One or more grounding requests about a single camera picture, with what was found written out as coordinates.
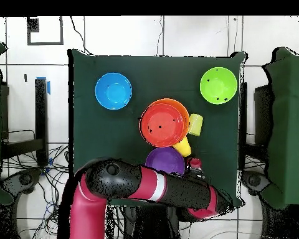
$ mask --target purple bowl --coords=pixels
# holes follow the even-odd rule
[[[171,148],[156,148],[146,158],[145,166],[167,173],[177,172],[181,175],[185,171],[185,161],[180,153]]]

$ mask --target small red object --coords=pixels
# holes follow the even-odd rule
[[[189,161],[189,165],[193,168],[193,169],[199,169],[202,166],[202,162],[199,159],[196,159],[195,157],[192,158]]]

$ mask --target green bowl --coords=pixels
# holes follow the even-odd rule
[[[199,86],[202,97],[206,101],[220,105],[234,97],[237,91],[237,80],[227,68],[215,67],[202,76]]]

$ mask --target white stripe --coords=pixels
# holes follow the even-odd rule
[[[164,187],[165,187],[165,178],[164,175],[159,174],[157,172],[156,173],[156,180],[157,180],[157,184],[156,184],[156,188],[154,191],[154,194],[152,195],[151,198],[149,198],[149,200],[152,201],[157,201],[163,194],[164,192]]]
[[[80,183],[78,183],[78,189],[80,190],[80,193],[82,194],[82,196],[83,196],[84,198],[86,198],[87,200],[90,200],[91,202],[94,202],[94,200],[91,200],[91,199],[89,199],[88,197],[86,197],[86,196],[84,195],[84,193],[82,192],[81,184],[80,184]]]

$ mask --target bowl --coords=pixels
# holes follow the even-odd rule
[[[157,171],[167,173],[184,174],[184,158],[173,148],[156,148],[146,158],[145,166],[152,167]]]
[[[120,73],[107,73],[95,85],[97,101],[109,110],[119,110],[128,104],[132,96],[130,81]]]
[[[175,107],[158,103],[147,107],[141,115],[139,127],[147,143],[162,148],[181,140],[184,121]]]
[[[180,102],[178,102],[174,99],[170,99],[170,98],[159,99],[159,100],[153,102],[152,104],[150,104],[150,106],[157,105],[159,103],[165,103],[167,105],[170,105],[170,106],[174,107],[175,109],[177,109],[179,111],[179,113],[181,114],[182,119],[183,119],[183,132],[178,141],[178,142],[180,142],[180,140],[185,138],[185,136],[187,135],[188,130],[189,130],[190,124],[189,124],[189,114],[188,114],[187,109]]]
[[[215,67],[202,76],[199,87],[206,101],[220,105],[234,97],[237,91],[237,80],[227,68]]]

